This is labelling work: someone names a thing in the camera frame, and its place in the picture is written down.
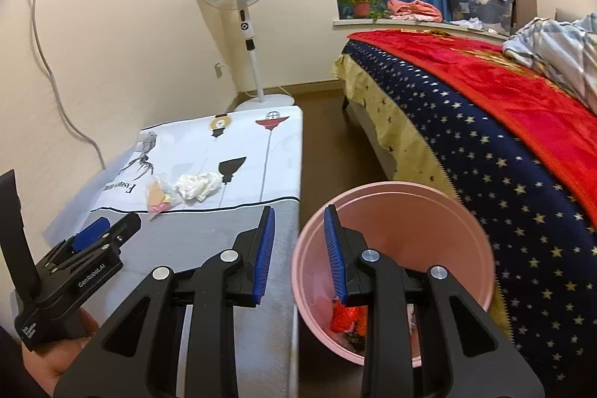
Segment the person left hand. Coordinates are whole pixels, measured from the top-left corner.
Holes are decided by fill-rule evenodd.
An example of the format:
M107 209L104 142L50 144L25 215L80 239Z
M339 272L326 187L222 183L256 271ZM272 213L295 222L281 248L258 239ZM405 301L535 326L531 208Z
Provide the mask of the person left hand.
M24 344L21 346L24 368L48 396L54 396L61 376L67 372L99 328L96 320L84 308L79 309L79 316L86 332L84 337L50 342L34 351L30 351Z

